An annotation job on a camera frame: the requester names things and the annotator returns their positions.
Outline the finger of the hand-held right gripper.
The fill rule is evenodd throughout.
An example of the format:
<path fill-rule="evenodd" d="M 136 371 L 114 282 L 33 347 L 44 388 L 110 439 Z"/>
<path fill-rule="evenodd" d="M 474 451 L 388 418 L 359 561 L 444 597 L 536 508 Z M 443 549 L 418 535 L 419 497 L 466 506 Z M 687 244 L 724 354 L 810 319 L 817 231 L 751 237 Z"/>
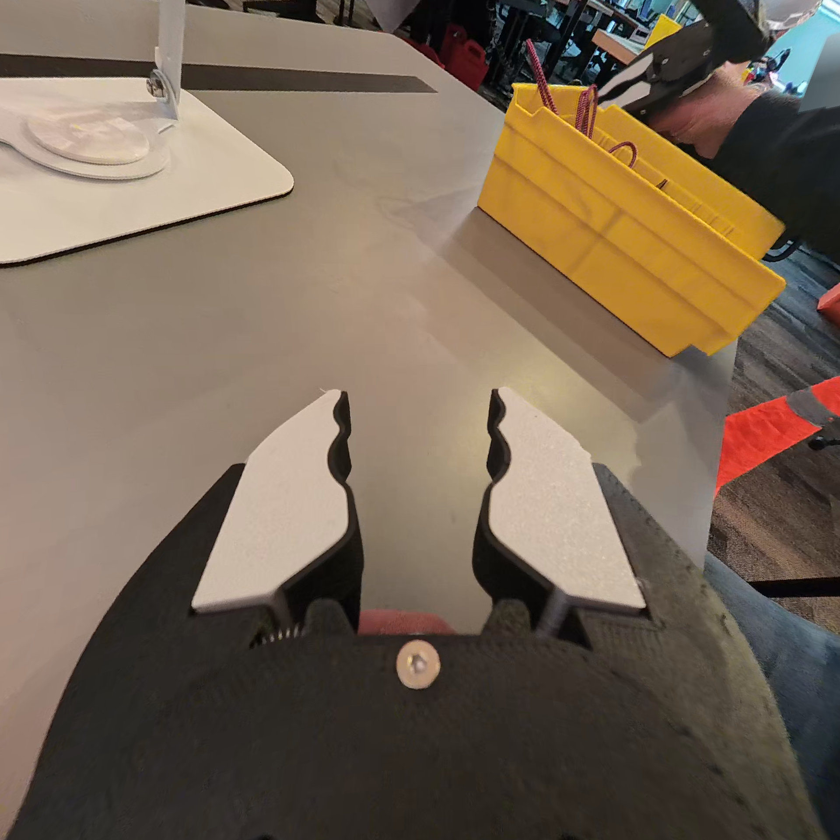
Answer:
<path fill-rule="evenodd" d="M 599 100 L 615 100 L 616 87 L 631 81 L 654 82 L 658 70 L 658 59 L 653 53 L 638 57 L 624 70 L 598 89 Z"/>
<path fill-rule="evenodd" d="M 656 113 L 665 107 L 665 84 L 636 80 L 617 86 L 616 106 L 628 113 Z"/>

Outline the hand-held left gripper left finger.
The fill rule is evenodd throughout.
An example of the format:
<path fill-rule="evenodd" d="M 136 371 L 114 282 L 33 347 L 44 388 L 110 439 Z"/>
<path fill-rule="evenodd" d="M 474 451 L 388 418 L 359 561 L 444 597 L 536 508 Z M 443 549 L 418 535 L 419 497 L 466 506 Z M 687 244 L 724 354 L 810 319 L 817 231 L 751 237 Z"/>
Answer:
<path fill-rule="evenodd" d="M 278 632 L 333 600 L 358 629 L 364 552 L 354 496 L 350 400 L 324 392 L 248 456 L 204 572 L 195 613 L 264 607 Z"/>

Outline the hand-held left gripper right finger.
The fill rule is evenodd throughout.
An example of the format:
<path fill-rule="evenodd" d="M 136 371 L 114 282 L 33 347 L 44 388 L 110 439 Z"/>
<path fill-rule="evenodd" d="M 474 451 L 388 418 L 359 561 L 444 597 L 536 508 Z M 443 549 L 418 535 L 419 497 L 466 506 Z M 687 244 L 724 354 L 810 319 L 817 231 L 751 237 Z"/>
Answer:
<path fill-rule="evenodd" d="M 487 432 L 472 568 L 494 605 L 524 604 L 537 635 L 560 635 L 575 608 L 641 616 L 643 590 L 591 455 L 507 386 L 490 394 Z"/>

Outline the yellow plastic bin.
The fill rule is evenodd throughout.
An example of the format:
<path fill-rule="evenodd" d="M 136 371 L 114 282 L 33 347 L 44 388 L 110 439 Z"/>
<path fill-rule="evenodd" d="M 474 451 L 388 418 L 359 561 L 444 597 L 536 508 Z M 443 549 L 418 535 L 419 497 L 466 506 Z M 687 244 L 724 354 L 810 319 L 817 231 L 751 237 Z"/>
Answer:
<path fill-rule="evenodd" d="M 478 207 L 666 357 L 716 354 L 786 289 L 784 226 L 587 90 L 513 87 Z"/>

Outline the person's right forearm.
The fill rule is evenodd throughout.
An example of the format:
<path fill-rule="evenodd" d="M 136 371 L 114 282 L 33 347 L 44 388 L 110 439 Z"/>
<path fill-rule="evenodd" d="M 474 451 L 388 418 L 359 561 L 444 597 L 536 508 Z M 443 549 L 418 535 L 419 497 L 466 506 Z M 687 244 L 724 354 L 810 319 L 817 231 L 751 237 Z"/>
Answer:
<path fill-rule="evenodd" d="M 838 263 L 839 107 L 801 112 L 798 99 L 764 93 L 707 166 Z"/>

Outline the person's right hand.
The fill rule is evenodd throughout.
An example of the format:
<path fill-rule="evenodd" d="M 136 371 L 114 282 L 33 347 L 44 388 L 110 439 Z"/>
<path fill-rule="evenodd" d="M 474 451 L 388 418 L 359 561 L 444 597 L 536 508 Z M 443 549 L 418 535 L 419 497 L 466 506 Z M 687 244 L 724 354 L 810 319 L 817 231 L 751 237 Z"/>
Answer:
<path fill-rule="evenodd" d="M 761 84 L 743 84 L 742 66 L 727 63 L 698 89 L 654 114 L 648 125 L 669 142 L 690 146 L 710 161 L 743 113 L 766 91 Z"/>

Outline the red fabric bag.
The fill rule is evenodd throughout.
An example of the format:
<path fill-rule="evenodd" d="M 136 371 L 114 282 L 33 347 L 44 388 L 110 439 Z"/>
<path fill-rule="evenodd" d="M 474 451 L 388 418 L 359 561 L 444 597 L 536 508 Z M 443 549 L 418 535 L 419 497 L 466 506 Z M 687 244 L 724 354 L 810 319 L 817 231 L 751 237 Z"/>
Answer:
<path fill-rule="evenodd" d="M 470 90 L 478 92 L 487 72 L 487 54 L 462 26 L 449 23 L 437 53 L 443 67 Z"/>

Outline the orange traffic cone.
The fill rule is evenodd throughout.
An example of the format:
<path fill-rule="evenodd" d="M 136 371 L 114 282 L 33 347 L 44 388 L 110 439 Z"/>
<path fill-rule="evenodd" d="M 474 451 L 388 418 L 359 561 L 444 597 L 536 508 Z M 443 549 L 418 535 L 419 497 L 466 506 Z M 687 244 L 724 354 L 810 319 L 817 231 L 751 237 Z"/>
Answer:
<path fill-rule="evenodd" d="M 838 377 L 728 416 L 716 491 L 838 418 Z"/>

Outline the person's blue jeans legs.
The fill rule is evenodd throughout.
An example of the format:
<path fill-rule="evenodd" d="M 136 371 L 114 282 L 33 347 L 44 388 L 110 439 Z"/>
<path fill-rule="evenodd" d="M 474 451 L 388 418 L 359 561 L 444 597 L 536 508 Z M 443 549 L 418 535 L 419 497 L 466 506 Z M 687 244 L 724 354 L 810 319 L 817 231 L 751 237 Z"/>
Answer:
<path fill-rule="evenodd" d="M 823 829 L 838 839 L 839 636 L 758 593 L 711 553 L 704 575 L 747 639 Z"/>

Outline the wooden desk with black frame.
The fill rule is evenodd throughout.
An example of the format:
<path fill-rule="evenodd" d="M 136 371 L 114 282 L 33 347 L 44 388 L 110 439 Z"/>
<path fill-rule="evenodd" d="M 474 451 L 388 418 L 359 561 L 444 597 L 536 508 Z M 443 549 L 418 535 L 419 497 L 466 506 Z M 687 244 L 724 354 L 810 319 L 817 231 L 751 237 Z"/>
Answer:
<path fill-rule="evenodd" d="M 645 46 L 656 14 L 642 16 L 645 2 L 562 2 L 573 26 L 554 72 L 563 81 L 609 75 Z"/>

